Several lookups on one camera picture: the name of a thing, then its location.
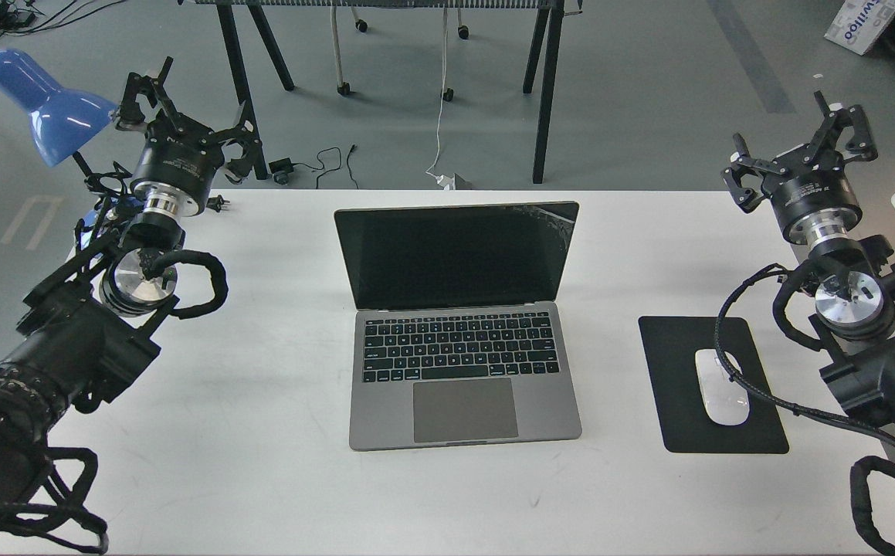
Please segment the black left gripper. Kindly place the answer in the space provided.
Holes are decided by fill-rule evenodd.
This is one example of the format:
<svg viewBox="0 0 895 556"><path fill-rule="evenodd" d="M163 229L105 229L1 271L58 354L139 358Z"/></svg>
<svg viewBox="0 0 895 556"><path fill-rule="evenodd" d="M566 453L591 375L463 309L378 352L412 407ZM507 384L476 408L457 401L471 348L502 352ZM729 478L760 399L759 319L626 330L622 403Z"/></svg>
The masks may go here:
<svg viewBox="0 0 895 556"><path fill-rule="evenodd" d="M205 211L219 168L236 185L249 176L259 158L261 140L252 104L243 101L234 126L212 134L214 147L200 144L212 130L193 120L183 123L185 116L164 90L172 64L172 57L166 56L158 76L129 73L113 119L116 129L146 131L146 147L131 180L137 199L144 201L155 192L164 192L176 197L179 215L193 217ZM141 96L151 108L160 109L148 124L139 104ZM240 155L225 162L223 147L238 147Z"/></svg>

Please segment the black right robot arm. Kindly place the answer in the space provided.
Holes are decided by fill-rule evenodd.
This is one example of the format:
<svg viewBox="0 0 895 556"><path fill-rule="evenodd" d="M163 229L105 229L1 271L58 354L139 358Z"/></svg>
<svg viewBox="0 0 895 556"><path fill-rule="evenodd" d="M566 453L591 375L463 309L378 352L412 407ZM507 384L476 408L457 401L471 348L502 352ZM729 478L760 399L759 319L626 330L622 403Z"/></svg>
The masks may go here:
<svg viewBox="0 0 895 556"><path fill-rule="evenodd" d="M863 212L845 169L874 161L878 152L863 107L832 106L821 92L815 102L822 123L810 141L778 156L755 158L734 135L734 155L722 179L743 212L771 203L783 239L806 246L795 269L773 263L762 268L725 300L714 323L714 348L728 378L748 394L794 415L874 437L895 447L895 263L882 235L849 236ZM780 331L810 351L827 351L831 363L821 378L842 414L804 407L775 397L747 380L721 345L721 325L730 306L748 287L775 277L780 290L772 316ZM857 534L876 552L895 555L895 544L873 521L868 479L878 472L895 479L895 463L867 456L849 472L852 516Z"/></svg>

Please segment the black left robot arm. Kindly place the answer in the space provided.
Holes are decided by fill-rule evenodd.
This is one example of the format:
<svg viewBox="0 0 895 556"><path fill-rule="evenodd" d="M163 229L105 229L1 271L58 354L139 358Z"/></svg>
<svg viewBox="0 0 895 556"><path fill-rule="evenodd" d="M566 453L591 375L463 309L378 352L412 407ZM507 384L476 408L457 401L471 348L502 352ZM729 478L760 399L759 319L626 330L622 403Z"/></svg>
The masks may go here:
<svg viewBox="0 0 895 556"><path fill-rule="evenodd" d="M106 522L86 508L98 458L51 447L49 430L95 411L143 374L166 317L215 312L227 300L217 257L185 249L180 219L207 208L219 171L239 183L263 146L249 101L216 131L175 108L171 70L131 73L121 102L63 87L29 54L0 52L0 91L31 120L48 165L72 158L98 201L74 229L74 254L25 298L23 342L0 361L0 534L104 554Z"/></svg>

